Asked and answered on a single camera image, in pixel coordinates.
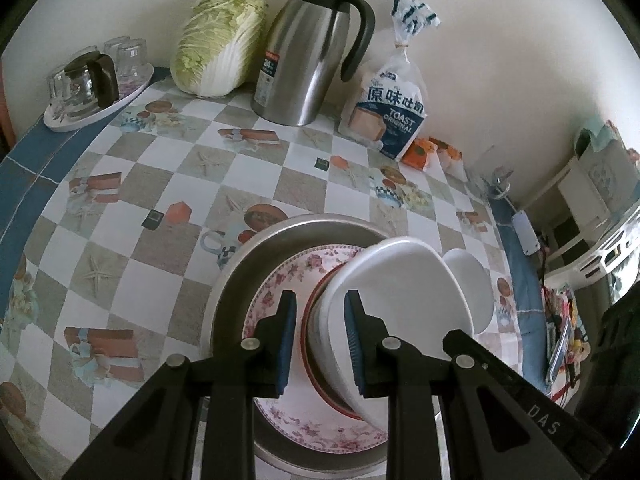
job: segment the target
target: dish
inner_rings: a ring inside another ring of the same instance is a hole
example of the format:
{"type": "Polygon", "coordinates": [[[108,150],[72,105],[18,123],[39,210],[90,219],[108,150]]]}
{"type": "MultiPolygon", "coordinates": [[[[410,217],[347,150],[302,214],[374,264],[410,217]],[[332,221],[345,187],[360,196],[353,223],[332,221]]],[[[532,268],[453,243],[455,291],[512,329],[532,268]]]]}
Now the dish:
{"type": "Polygon", "coordinates": [[[386,433],[334,410],[314,388],[300,351],[300,322],[312,291],[335,267],[362,249],[351,245],[325,245],[292,256],[263,282],[247,312],[242,337],[253,335],[260,319],[274,314],[283,290],[293,290],[298,303],[294,352],[289,384],[279,399],[255,399],[262,415],[281,434],[300,446],[325,453],[352,453],[386,441],[386,433]]]}
{"type": "MultiPolygon", "coordinates": [[[[200,332],[202,355],[238,344],[247,310],[264,280],[291,256],[327,244],[369,247],[389,234],[370,222],[337,214],[298,215],[267,227],[243,244],[216,280],[200,332]]],[[[255,454],[304,478],[350,479],[369,474],[386,460],[386,442],[356,453],[323,453],[300,446],[276,430],[254,404],[255,454]]]]}
{"type": "Polygon", "coordinates": [[[447,251],[442,259],[453,272],[465,295],[474,323],[474,333],[484,332],[494,316],[494,290],[487,270],[463,249],[447,251]]]}
{"type": "Polygon", "coordinates": [[[449,360],[442,339],[450,330],[473,333],[471,314],[449,267],[417,238],[390,238],[371,246],[329,282],[312,313],[319,333],[313,354],[348,405],[373,427],[386,431],[387,399],[363,399],[353,379],[344,326],[344,295],[350,289],[360,292],[366,313],[382,318],[390,335],[439,359],[449,360]]]}
{"type": "Polygon", "coordinates": [[[104,108],[103,110],[100,110],[95,114],[91,114],[90,116],[80,119],[78,121],[71,121],[66,116],[62,117],[61,119],[54,119],[53,118],[54,114],[51,109],[51,106],[50,105],[47,106],[46,110],[44,110],[44,115],[42,117],[42,120],[44,121],[45,126],[49,128],[49,130],[52,130],[54,132],[60,132],[60,133],[71,132],[73,130],[79,130],[80,128],[84,128],[89,124],[97,123],[97,121],[100,121],[101,119],[104,119],[105,117],[110,116],[114,112],[117,112],[121,108],[124,108],[126,105],[132,102],[133,99],[135,99],[140,94],[142,94],[144,89],[149,85],[151,78],[153,77],[153,74],[154,74],[153,65],[148,64],[146,66],[146,70],[147,70],[146,77],[143,83],[136,90],[134,90],[129,95],[123,97],[119,101],[114,102],[114,104],[112,104],[111,106],[104,108]]]}

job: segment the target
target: stainless steel basin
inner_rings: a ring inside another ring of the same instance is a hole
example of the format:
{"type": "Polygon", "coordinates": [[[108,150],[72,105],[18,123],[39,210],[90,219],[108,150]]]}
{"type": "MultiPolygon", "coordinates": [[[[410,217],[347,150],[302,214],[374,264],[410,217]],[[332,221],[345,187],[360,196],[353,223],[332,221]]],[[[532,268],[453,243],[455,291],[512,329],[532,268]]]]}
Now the stainless steel basin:
{"type": "MultiPolygon", "coordinates": [[[[290,218],[249,240],[229,261],[214,285],[201,335],[205,355],[240,340],[244,318],[255,293],[271,271],[287,258],[325,244],[369,247],[389,234],[355,218],[322,214],[290,218]]],[[[302,447],[279,433],[254,410],[255,453],[269,464],[310,478],[354,478],[373,471],[386,458],[386,444],[358,453],[322,453],[302,447]]]]}

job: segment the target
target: screw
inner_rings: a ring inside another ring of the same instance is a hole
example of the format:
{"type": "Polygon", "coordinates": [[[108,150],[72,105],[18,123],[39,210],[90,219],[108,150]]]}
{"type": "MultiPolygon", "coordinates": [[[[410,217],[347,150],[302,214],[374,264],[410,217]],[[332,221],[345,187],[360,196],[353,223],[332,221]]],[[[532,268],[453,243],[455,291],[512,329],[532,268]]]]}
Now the screw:
{"type": "Polygon", "coordinates": [[[257,337],[247,337],[242,339],[240,346],[245,350],[255,350],[260,346],[260,340],[257,337]]]}
{"type": "Polygon", "coordinates": [[[456,364],[460,368],[473,368],[476,362],[470,355],[460,354],[456,357],[456,364]]]}
{"type": "Polygon", "coordinates": [[[401,344],[397,337],[385,337],[382,340],[382,346],[387,350],[398,350],[401,344]]]}
{"type": "Polygon", "coordinates": [[[166,359],[166,363],[169,365],[170,368],[180,368],[185,361],[186,361],[186,358],[182,354],[171,354],[166,359]]]}

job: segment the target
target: white tray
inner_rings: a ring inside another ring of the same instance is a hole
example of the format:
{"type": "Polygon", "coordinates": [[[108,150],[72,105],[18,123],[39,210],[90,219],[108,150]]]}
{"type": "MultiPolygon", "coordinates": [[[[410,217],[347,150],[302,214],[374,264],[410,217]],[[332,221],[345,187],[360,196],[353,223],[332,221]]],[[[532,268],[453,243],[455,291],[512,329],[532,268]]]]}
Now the white tray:
{"type": "Polygon", "coordinates": [[[145,81],[142,83],[142,85],[140,85],[139,88],[134,90],[128,96],[123,97],[119,101],[114,102],[114,104],[112,104],[108,108],[99,110],[95,114],[92,114],[88,117],[85,117],[76,121],[76,120],[69,119],[66,116],[62,119],[54,119],[53,113],[51,111],[51,106],[49,105],[47,106],[47,109],[44,110],[44,115],[42,118],[44,120],[45,125],[49,128],[49,130],[52,130],[54,132],[70,132],[71,130],[79,130],[80,128],[84,128],[89,124],[93,124],[113,114],[114,112],[117,112],[118,110],[120,110],[121,108],[124,108],[126,105],[132,102],[133,99],[135,99],[140,94],[142,94],[143,90],[149,85],[149,82],[151,81],[151,78],[153,77],[153,74],[154,74],[154,67],[151,64],[148,64],[147,67],[148,67],[148,75],[145,78],[145,81]]]}

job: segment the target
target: blue cloth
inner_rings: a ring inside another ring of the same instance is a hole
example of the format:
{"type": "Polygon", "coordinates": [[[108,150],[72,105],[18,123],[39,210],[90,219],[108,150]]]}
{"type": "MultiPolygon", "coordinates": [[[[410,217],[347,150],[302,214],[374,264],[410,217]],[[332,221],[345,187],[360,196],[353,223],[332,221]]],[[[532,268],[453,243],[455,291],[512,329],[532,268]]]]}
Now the blue cloth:
{"type": "MultiPolygon", "coordinates": [[[[168,75],[155,68],[151,83],[168,75]]],[[[0,298],[9,297],[27,238],[58,184],[118,113],[67,133],[52,132],[41,116],[0,163],[0,298]]],[[[0,306],[2,319],[7,306],[0,306]]]]}
{"type": "Polygon", "coordinates": [[[511,269],[513,295],[522,334],[522,375],[546,394],[546,321],[536,269],[525,256],[518,235],[511,227],[515,211],[506,200],[489,200],[498,223],[498,232],[511,269]]]}

